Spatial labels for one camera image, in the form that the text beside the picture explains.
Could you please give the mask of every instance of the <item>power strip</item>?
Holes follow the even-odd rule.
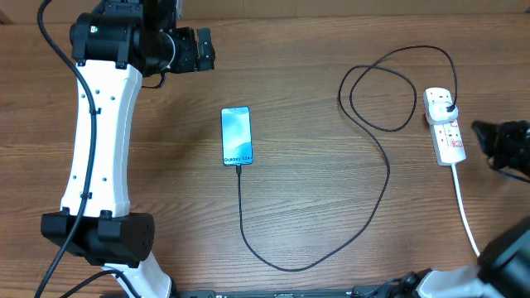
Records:
[[[429,88],[423,93],[427,112],[430,106],[445,104],[448,100],[451,101],[451,93],[447,89]],[[450,166],[465,160],[464,143],[456,119],[442,124],[429,123],[429,127],[439,166]]]

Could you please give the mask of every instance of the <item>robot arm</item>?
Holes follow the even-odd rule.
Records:
[[[127,188],[128,146],[142,78],[212,70],[210,30],[176,28],[180,1],[107,1],[83,13],[70,29],[72,58],[87,82],[97,111],[92,183],[81,222],[67,251],[104,270],[121,271],[142,297],[177,296],[172,279],[152,254],[150,214],[131,214]],[[41,233],[65,243],[80,208],[90,146],[90,111],[78,81],[79,111],[74,158],[60,212],[43,214]],[[130,297],[122,278],[118,282]]]

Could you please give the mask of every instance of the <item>blue phone screen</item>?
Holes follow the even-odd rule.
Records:
[[[247,165],[253,162],[250,109],[223,108],[223,162],[226,166]]]

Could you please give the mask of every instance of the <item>wooden table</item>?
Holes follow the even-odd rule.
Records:
[[[402,46],[440,46],[455,60],[468,157],[458,170],[479,248],[530,213],[528,186],[490,171],[470,130],[475,119],[528,119],[528,15],[181,25],[211,28],[216,69],[169,75],[163,89],[140,93],[128,185],[132,211],[154,215],[153,251],[182,290],[348,288],[475,260],[451,170],[436,164],[423,116],[425,88],[453,89],[446,58],[433,50],[410,50],[384,63],[411,78],[420,98],[402,131],[372,130],[387,151],[392,175],[361,237],[313,269],[283,273],[256,259],[239,234],[236,175],[221,161],[220,109],[252,110],[256,161],[243,171],[249,242],[277,265],[305,266],[362,227],[386,173],[373,141],[339,111],[339,82],[349,67]],[[48,26],[68,55],[69,28]],[[39,223],[41,214],[58,210],[70,173],[76,84],[36,26],[0,26],[0,37],[0,296],[28,297],[58,249],[41,236]],[[355,95],[359,111],[384,127],[401,124],[412,107],[408,84],[377,71]],[[47,296],[98,270],[65,256]],[[105,277],[79,297],[116,290],[116,282]]]

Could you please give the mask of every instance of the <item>power plug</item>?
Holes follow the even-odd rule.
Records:
[[[451,92],[443,88],[429,88],[423,93],[423,103],[425,104],[426,117],[429,124],[443,124],[458,118],[458,108],[451,112],[447,108],[453,104]]]
[[[429,107],[439,104],[443,104],[446,107],[447,103],[452,104],[451,94],[443,88],[427,89],[423,94],[423,99],[427,121],[429,121]],[[450,166],[465,160],[464,143],[462,142],[456,118],[446,120],[441,124],[429,122],[429,128],[431,129],[432,144],[434,145],[439,166]]]

